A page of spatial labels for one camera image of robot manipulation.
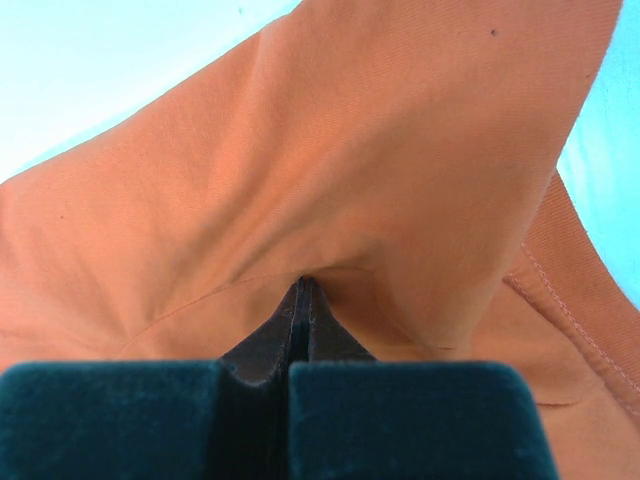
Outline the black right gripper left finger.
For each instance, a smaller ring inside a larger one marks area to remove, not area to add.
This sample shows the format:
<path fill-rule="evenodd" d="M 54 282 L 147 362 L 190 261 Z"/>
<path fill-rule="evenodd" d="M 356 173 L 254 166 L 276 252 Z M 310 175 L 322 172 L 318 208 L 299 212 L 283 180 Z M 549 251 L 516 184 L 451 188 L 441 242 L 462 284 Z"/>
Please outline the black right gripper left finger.
<path fill-rule="evenodd" d="M 283 479 L 305 285 L 217 360 L 23 363 L 1 377 L 5 479 Z"/>

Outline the bright orange t shirt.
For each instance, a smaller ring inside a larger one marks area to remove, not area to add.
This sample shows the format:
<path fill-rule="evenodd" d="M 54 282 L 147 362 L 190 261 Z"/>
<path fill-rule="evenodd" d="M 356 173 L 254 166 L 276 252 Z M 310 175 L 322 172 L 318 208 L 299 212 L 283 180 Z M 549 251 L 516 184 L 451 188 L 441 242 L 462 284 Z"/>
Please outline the bright orange t shirt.
<path fill-rule="evenodd" d="M 305 1 L 1 187 L 1 364 L 225 353 L 301 276 L 386 361 L 495 360 L 639 475 L 639 313 L 556 164 L 618 1 Z"/>

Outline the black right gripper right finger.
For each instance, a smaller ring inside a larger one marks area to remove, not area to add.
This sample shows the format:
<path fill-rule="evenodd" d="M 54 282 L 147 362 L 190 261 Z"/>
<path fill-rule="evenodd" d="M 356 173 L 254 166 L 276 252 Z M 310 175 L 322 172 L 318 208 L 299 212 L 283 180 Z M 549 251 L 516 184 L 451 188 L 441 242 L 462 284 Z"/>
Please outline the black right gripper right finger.
<path fill-rule="evenodd" d="M 292 479 L 555 479 L 522 376 L 495 362 L 332 361 L 312 331 L 332 314 L 319 285 L 292 287 Z"/>

